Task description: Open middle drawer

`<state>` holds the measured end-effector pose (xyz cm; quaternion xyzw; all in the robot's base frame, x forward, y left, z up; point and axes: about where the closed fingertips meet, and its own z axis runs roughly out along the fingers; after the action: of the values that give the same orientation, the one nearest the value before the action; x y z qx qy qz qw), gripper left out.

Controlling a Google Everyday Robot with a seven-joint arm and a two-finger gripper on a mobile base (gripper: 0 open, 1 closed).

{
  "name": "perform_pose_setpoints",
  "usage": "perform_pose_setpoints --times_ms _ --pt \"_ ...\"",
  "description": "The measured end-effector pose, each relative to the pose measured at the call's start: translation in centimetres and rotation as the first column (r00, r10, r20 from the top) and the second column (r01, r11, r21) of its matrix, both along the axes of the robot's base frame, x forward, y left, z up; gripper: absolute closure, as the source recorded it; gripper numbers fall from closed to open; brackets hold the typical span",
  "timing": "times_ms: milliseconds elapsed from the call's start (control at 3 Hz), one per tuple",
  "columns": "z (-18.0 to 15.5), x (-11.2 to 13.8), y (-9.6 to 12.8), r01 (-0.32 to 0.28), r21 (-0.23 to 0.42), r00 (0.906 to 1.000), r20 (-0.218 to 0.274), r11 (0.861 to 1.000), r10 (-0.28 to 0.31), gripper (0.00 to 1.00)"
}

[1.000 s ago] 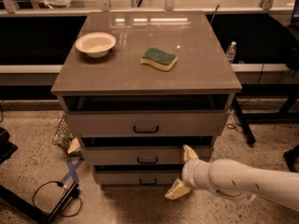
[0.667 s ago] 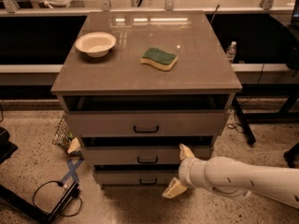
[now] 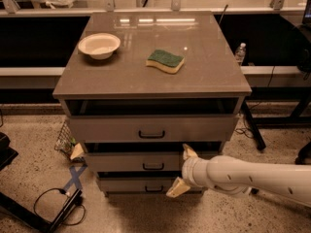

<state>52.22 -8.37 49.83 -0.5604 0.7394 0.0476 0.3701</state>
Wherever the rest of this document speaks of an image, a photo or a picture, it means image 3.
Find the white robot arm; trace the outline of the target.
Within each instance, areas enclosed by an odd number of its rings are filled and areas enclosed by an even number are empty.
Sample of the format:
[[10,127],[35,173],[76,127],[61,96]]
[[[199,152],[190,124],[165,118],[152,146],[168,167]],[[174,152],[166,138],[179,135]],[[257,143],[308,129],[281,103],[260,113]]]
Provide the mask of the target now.
[[189,145],[183,144],[183,148],[182,177],[177,177],[168,189],[168,197],[178,197],[195,187],[232,197],[245,197],[252,189],[259,189],[311,206],[309,165],[254,163],[226,155],[207,160]]

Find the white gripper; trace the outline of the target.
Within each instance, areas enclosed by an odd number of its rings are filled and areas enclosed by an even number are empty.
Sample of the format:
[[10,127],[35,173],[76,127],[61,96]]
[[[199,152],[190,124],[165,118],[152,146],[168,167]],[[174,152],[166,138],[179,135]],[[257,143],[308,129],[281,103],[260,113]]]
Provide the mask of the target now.
[[207,175],[208,160],[197,157],[197,153],[188,144],[183,144],[185,160],[182,167],[182,177],[177,177],[172,186],[166,192],[170,198],[176,198],[191,187],[210,187],[210,180]]

